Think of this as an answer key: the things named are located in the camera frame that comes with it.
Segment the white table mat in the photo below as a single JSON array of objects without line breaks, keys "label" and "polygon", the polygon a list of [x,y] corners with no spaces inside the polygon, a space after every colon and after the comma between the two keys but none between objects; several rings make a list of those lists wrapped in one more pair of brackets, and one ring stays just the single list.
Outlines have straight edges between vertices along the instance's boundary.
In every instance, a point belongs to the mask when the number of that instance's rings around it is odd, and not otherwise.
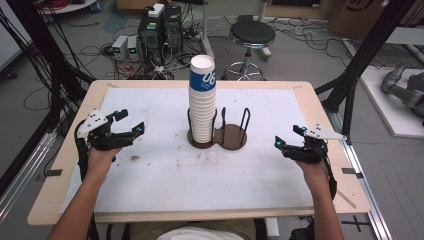
[{"label": "white table mat", "polygon": [[293,91],[218,89],[216,105],[225,110],[225,122],[238,124],[245,110],[251,113],[247,142],[236,151],[191,146],[188,104],[187,88],[107,91],[102,113],[129,113],[113,131],[126,132],[138,123],[146,130],[119,152],[96,213],[311,208],[300,168],[274,146],[275,137],[290,145],[303,143],[292,130],[305,123]]}]

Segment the black round stool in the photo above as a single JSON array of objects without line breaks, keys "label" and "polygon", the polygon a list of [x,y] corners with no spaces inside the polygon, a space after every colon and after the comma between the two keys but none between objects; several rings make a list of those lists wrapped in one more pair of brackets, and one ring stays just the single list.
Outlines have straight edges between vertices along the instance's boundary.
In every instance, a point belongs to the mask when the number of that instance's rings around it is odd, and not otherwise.
[{"label": "black round stool", "polygon": [[234,23],[229,31],[229,38],[237,45],[246,49],[244,59],[234,62],[222,74],[223,80],[251,80],[258,77],[264,80],[262,69],[251,62],[253,50],[262,50],[269,47],[275,40],[273,28],[257,20],[242,20]]}]

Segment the brown cardboard box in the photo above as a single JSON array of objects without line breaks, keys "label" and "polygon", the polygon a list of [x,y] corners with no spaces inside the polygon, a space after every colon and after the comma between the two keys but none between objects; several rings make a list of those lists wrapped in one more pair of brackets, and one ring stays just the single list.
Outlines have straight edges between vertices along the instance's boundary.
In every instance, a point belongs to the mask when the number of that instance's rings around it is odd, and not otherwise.
[{"label": "brown cardboard box", "polygon": [[386,7],[397,0],[336,0],[328,21],[332,36],[364,40]]}]

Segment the stack of white paper cups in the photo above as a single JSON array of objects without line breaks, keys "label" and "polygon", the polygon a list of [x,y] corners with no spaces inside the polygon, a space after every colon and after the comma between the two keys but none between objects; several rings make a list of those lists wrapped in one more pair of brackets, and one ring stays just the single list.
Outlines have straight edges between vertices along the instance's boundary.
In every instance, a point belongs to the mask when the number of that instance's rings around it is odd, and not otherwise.
[{"label": "stack of white paper cups", "polygon": [[190,61],[189,118],[193,140],[212,139],[216,113],[215,61],[209,55],[196,55]]}]

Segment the brown cup holder wire rack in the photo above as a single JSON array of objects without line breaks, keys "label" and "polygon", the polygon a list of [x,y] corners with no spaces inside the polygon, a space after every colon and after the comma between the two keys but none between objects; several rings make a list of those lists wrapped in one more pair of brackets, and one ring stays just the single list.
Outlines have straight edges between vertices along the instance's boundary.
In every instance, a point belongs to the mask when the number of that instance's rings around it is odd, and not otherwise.
[{"label": "brown cup holder wire rack", "polygon": [[206,143],[200,143],[194,140],[190,110],[187,110],[187,120],[189,124],[187,140],[193,147],[198,149],[208,149],[214,144],[218,144],[226,150],[239,150],[244,147],[247,142],[247,128],[249,125],[250,117],[250,110],[245,108],[243,111],[241,123],[239,125],[229,124],[226,122],[226,108],[223,107],[221,111],[221,127],[216,128],[215,123],[212,123],[211,139]]}]

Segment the aluminium rail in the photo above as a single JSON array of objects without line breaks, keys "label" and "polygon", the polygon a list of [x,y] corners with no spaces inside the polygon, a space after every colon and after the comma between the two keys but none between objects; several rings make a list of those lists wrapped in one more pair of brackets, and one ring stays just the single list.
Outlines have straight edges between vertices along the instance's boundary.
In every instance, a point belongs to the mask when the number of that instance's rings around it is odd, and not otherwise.
[{"label": "aluminium rail", "polygon": [[0,225],[5,221],[16,201],[44,161],[56,138],[56,132],[45,133],[39,141],[36,141],[36,145],[29,152],[29,155],[24,158],[23,166],[0,197]]},{"label": "aluminium rail", "polygon": [[[338,182],[336,211],[339,214],[364,214],[376,240],[393,240],[353,145],[347,140],[329,140],[328,148],[333,174]],[[363,174],[363,178],[344,174],[342,168],[354,168]]]}]

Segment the grey power supply unit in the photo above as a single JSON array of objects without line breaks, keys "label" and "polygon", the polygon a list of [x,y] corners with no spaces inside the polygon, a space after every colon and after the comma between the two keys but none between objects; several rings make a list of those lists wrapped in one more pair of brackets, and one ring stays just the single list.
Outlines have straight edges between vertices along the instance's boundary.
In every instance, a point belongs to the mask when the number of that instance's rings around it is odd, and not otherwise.
[{"label": "grey power supply unit", "polygon": [[112,50],[117,61],[124,61],[128,56],[128,37],[119,36],[112,44]]},{"label": "grey power supply unit", "polygon": [[140,60],[140,50],[138,38],[136,36],[129,36],[127,42],[128,56],[131,61]]}]

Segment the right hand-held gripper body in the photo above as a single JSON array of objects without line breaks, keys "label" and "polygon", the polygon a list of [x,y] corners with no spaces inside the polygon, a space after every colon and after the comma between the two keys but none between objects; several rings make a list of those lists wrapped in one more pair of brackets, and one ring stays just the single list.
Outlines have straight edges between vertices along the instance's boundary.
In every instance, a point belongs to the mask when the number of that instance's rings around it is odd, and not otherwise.
[{"label": "right hand-held gripper body", "polygon": [[281,151],[285,158],[297,160],[308,164],[317,164],[327,158],[328,140],[346,140],[347,137],[340,133],[316,124],[312,128],[307,128],[302,146],[287,144],[284,151]]}]

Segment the person's left hand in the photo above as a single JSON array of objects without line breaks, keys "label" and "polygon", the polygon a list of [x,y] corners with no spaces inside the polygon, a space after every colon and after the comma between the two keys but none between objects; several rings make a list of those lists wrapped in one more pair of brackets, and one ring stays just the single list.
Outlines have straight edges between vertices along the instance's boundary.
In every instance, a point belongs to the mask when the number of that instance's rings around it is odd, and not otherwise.
[{"label": "person's left hand", "polygon": [[85,181],[102,184],[110,170],[112,159],[120,151],[121,148],[100,151],[91,147],[88,152],[88,170],[85,176]]}]

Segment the black tape cross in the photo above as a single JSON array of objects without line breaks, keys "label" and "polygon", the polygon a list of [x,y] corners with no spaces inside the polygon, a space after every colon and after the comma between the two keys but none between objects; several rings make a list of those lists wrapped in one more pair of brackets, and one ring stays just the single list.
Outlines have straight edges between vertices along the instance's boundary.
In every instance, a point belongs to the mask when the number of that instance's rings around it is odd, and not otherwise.
[{"label": "black tape cross", "polygon": [[370,224],[368,222],[359,221],[358,218],[353,215],[351,220],[342,220],[341,223],[343,225],[353,225],[356,227],[358,232],[361,232],[363,227],[367,226],[369,227]]}]

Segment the person's white shirt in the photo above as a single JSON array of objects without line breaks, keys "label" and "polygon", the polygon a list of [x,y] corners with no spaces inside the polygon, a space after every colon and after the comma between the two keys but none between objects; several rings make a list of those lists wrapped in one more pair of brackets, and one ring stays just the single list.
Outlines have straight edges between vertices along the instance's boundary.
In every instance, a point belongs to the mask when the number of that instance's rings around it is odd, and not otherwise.
[{"label": "person's white shirt", "polygon": [[156,240],[244,240],[237,234],[197,227],[182,227],[160,235]]}]

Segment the black computer tower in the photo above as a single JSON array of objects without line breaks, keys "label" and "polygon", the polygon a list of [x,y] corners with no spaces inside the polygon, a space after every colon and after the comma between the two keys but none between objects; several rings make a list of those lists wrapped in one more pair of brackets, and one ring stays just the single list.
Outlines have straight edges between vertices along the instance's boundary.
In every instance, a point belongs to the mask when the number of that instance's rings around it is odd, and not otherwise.
[{"label": "black computer tower", "polygon": [[143,15],[138,28],[138,34],[146,61],[155,65],[162,65],[162,48],[165,40],[162,18]]},{"label": "black computer tower", "polygon": [[181,19],[180,6],[165,7],[163,20],[167,38],[166,42],[168,43],[168,47],[174,52],[180,52],[183,49]]}]

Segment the white box device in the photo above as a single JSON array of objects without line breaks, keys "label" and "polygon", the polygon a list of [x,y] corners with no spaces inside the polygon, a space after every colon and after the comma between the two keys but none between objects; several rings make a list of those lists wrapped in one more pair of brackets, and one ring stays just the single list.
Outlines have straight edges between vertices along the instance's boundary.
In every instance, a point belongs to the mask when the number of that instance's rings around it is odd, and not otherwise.
[{"label": "white box device", "polygon": [[148,12],[149,17],[158,18],[165,9],[165,5],[161,3],[156,3],[153,5],[152,9]]}]

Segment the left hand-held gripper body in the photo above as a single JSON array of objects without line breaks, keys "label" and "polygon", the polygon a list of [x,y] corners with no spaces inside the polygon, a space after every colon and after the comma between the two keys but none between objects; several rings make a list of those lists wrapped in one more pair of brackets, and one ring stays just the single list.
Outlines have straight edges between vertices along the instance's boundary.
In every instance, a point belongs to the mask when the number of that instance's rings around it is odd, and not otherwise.
[{"label": "left hand-held gripper body", "polygon": [[106,116],[99,109],[93,109],[76,127],[76,137],[87,136],[90,145],[100,151],[132,145],[134,141],[132,132],[113,133],[111,126],[107,124]]}]

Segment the black metal frame post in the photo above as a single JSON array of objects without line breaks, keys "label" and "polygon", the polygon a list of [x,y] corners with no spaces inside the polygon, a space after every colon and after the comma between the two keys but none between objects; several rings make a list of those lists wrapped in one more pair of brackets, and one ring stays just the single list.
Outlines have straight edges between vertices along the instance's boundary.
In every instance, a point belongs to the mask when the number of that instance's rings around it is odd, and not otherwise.
[{"label": "black metal frame post", "polygon": [[349,145],[351,145],[350,133],[356,85],[367,66],[386,43],[402,18],[411,9],[414,2],[415,0],[389,0],[382,15],[378,18],[343,73],[334,80],[315,89],[317,95],[331,90],[329,96],[322,101],[323,108],[330,113],[337,113],[340,104],[345,102],[341,134],[347,137]]}]

